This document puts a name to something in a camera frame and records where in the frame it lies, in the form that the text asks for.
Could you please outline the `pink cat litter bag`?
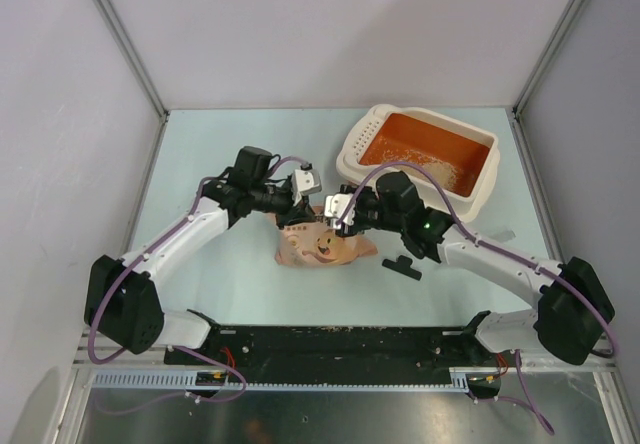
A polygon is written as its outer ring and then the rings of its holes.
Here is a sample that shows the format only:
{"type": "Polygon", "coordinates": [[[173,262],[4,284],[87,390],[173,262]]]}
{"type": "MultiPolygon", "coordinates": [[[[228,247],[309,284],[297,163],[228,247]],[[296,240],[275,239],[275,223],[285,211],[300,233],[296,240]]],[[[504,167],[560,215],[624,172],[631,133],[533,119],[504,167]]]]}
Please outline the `pink cat litter bag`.
{"type": "Polygon", "coordinates": [[[279,235],[274,258],[287,267],[336,267],[378,254],[376,245],[366,237],[339,237],[323,222],[286,226],[279,235]]]}

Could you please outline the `black bag clip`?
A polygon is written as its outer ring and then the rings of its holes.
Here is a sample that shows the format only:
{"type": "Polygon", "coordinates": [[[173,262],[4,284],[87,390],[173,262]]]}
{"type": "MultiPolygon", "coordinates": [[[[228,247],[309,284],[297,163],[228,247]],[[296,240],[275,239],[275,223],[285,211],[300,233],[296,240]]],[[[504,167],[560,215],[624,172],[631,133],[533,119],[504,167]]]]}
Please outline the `black bag clip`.
{"type": "Polygon", "coordinates": [[[382,260],[382,266],[393,272],[401,274],[407,278],[420,281],[422,278],[422,272],[413,267],[413,259],[406,255],[399,255],[395,260],[384,258],[382,260]]]}

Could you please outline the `white and orange litter box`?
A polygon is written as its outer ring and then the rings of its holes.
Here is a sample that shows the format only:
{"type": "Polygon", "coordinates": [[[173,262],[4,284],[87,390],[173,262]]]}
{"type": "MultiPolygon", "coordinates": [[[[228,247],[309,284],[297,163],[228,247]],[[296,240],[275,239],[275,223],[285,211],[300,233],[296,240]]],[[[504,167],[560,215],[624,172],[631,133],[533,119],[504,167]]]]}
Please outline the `white and orange litter box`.
{"type": "Polygon", "coordinates": [[[416,164],[443,188],[459,218],[470,223],[495,187],[498,144],[494,133],[443,114],[378,104],[347,135],[336,170],[358,184],[381,164],[416,164]]]}

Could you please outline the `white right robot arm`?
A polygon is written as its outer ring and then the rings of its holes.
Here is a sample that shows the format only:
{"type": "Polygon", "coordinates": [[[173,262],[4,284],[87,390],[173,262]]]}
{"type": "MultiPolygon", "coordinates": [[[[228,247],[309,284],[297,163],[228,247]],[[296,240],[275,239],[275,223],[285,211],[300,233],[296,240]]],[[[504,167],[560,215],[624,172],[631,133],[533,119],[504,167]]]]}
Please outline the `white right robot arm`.
{"type": "Polygon", "coordinates": [[[483,312],[471,321],[461,352],[473,365],[522,349],[543,349],[581,365],[596,354],[615,315],[590,263],[538,259],[503,247],[468,229],[452,210],[427,206],[402,171],[382,175],[373,187],[342,186],[326,198],[323,214],[342,237],[370,229],[396,233],[414,257],[469,271],[528,304],[525,311],[483,312]]]}

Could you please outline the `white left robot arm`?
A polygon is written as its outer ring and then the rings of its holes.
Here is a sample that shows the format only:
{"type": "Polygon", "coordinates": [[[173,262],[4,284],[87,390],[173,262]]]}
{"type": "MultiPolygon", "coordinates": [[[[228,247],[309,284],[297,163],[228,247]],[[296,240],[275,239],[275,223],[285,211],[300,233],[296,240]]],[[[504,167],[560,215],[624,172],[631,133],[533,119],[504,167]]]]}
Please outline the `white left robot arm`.
{"type": "Polygon", "coordinates": [[[309,197],[321,191],[320,175],[297,158],[297,169],[275,178],[288,161],[264,149],[241,148],[233,165],[201,179],[189,210],[151,242],[93,263],[84,310],[92,363],[155,345],[185,348],[202,364],[219,356],[221,340],[211,333],[212,320],[197,311],[164,309],[159,291],[193,254],[253,212],[271,215],[280,228],[315,220],[309,197]]]}

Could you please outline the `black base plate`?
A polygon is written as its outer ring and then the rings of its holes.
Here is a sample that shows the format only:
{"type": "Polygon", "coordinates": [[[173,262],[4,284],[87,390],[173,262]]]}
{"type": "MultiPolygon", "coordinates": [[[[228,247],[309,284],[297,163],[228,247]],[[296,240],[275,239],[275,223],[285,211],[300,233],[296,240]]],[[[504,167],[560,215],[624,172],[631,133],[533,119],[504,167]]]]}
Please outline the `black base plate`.
{"type": "Polygon", "coordinates": [[[168,365],[220,359],[253,386],[298,389],[453,387],[479,399],[501,389],[510,363],[486,350],[469,327],[214,325],[188,354],[168,365]]]}

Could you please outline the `left aluminium corner post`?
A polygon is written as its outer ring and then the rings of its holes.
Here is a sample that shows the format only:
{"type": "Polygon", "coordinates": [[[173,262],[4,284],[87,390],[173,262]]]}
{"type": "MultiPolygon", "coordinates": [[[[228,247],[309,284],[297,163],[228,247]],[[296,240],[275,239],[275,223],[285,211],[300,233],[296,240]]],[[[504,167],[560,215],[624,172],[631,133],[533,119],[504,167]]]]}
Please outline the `left aluminium corner post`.
{"type": "Polygon", "coordinates": [[[144,96],[160,119],[168,110],[112,0],[92,0],[144,96]]]}

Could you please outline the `aluminium corner post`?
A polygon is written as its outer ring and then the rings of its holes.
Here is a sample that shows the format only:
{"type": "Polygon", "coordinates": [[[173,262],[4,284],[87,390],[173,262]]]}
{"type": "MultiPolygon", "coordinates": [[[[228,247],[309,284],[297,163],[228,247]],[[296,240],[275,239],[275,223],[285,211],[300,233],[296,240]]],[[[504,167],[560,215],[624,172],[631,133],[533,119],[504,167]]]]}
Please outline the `aluminium corner post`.
{"type": "Polygon", "coordinates": [[[552,64],[559,56],[562,47],[569,38],[578,19],[590,0],[569,0],[557,21],[545,47],[529,74],[523,89],[519,93],[513,107],[514,116],[519,119],[526,110],[540,85],[543,83],[552,64]]]}
{"type": "Polygon", "coordinates": [[[160,119],[168,110],[112,0],[92,0],[144,96],[160,119]]]}

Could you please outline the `right aluminium corner post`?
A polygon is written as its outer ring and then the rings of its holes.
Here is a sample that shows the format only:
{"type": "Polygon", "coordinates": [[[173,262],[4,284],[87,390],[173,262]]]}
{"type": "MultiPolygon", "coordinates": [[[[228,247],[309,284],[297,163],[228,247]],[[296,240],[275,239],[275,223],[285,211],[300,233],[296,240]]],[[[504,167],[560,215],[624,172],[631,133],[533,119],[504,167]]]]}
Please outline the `right aluminium corner post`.
{"type": "Polygon", "coordinates": [[[562,47],[569,38],[578,19],[590,0],[569,0],[557,21],[545,47],[529,74],[523,89],[519,93],[513,107],[514,116],[519,119],[526,110],[540,85],[543,83],[552,64],[559,56],[562,47]]]}

